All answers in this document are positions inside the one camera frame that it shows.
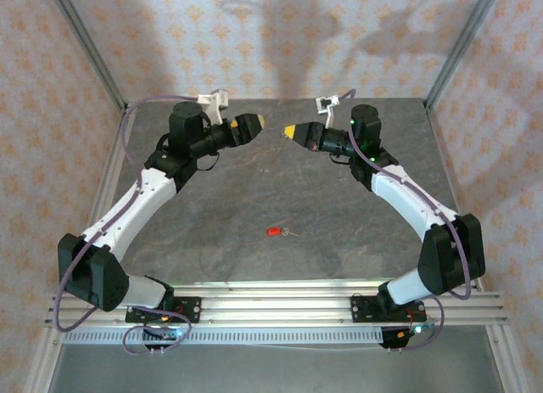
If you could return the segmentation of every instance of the gray table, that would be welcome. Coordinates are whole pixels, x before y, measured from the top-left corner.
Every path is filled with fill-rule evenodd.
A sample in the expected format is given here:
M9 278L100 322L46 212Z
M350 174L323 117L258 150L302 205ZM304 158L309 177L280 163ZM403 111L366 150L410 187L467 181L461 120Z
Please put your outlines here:
M454 201L423 104L413 98L356 99L334 109L346 128L355 104L378 108L383 146L436 199ZM174 103L138 112L129 148L144 161L167 132ZM254 142L221 151L209 172L197 172L138 234L125 259L131 274L173 284L197 281L395 277L417 264L420 241L384 201L327 154L282 136L287 125L325 121L315 101L233 100L229 118L260 113L266 128ZM212 159L202 160L208 166ZM125 162L118 199L134 180ZM265 235L286 226L299 237Z

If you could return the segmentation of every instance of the orange pattern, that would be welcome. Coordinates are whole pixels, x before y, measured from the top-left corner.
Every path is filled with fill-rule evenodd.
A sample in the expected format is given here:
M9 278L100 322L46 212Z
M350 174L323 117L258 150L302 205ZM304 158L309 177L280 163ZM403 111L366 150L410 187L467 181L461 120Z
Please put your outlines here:
M543 0L496 2L434 120L456 200L482 220L484 283L516 313L532 391L543 385L541 12Z
M351 87L424 97L477 0L73 1L124 98L136 100L217 87L243 98Z
M53 0L0 1L0 391L19 392L119 114Z

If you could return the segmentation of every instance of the purple cable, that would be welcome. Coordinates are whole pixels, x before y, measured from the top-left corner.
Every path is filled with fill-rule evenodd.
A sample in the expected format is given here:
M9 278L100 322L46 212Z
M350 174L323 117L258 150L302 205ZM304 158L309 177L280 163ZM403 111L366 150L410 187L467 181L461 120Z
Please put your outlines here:
M125 151L126 158L130 162L130 164L133 167L137 167L136 161L132 158L130 152L128 151L128 147L126 145L126 127L128 126L128 120L130 118L130 115L132 112L141 104L154 101L154 100L164 100L164 99L174 99L174 100L187 100L187 101L196 101L198 98L192 98L189 96L176 96L173 94L160 94L157 96L148 96L146 98L142 98L141 100L138 100L135 102L130 109L128 109L125 113L125 115L122 117L120 121L120 144L122 145L123 150ZM64 273L64 276L60 279L59 288L57 289L57 294L55 295L55 300L53 304L53 325L59 332L70 332L79 327L87 318L89 318L96 310L96 307L91 308L88 312L86 312L80 319L78 319L75 323L70 325L67 328L63 328L60 325L59 321L59 312L60 312L60 301L62 300L62 295L64 293L64 288L66 287L66 284L68 283L68 280L70 279L71 274L73 273L74 269L76 268L77 264L81 261L85 253L87 253L87 250L90 249L90 247L94 244L94 242L102 236L103 233L106 233L107 230L119 220L121 216L123 216L126 211L130 209L130 207L136 202L137 196L140 194L140 189L142 188L142 174L139 172L137 174L137 185L136 190L132 194L132 197L126 202L126 204L120 208L120 210L111 218L109 219L98 232L96 232L83 246L83 248L77 253L76 258L71 262L71 264L68 266L68 269Z
M338 97L338 101L343 101L349 96L349 98L355 98L356 95L356 89L350 89L346 94L342 94Z
M133 308L136 308L137 310L140 310L140 311L151 312L153 314L166 315L168 317L178 317L182 319L183 321L185 321L185 323L187 323L188 329L185 331L185 333L183 334L181 338L176 340L173 344L168 345L166 348L164 347L160 348L162 355L164 355L166 351L173 349L175 347L178 347L186 338L188 338L191 331L193 330L193 325L191 324L190 320L178 312L155 310L155 309L147 308L145 306L134 306ZM144 357L147 355L153 355L154 349L151 349L150 351L135 352L128 349L128 345L126 344L126 339L128 338L128 334L136 329L147 329L148 331L156 331L157 329L162 329L164 331L173 331L176 328L170 328L170 327L153 328L153 327L149 327L148 325L136 325L135 327L129 328L125 332L125 334L122 336L122 347L125 349L125 352L127 354L132 355L133 357Z
M355 140L355 134L353 133L353 126L352 124L349 124L349 139L350 142L355 149L355 152L366 162L370 167L374 168L375 170L382 172L387 177L390 177L394 179L395 181L399 182L402 185L405 185L408 187L411 191L413 191L420 199L422 199L430 208L432 208L432 212L435 213L437 216L439 216L443 222L445 222L445 225L449 228L451 231L452 237L455 240L456 246L458 248L458 254L460 255L460 261L462 262L462 270L464 271L464 283L466 284L466 294L465 295L459 295L455 291L451 290L451 294L453 294L455 297L459 298L460 300L467 300L471 294L472 290L470 287L471 279L469 277L469 267L467 266L467 258L466 253L464 252L464 247L462 245L462 241L460 240L460 237L458 236L458 233L456 232L456 229L454 226L452 226L451 221L445 216L445 213L439 210L437 205L428 197L426 194L421 191L419 188L417 188L415 185L410 183L409 181L402 182L402 179L398 177L396 174L389 172L385 170L384 168L381 168L374 162L372 162L369 158L367 158L364 153L360 150L358 147L358 144Z

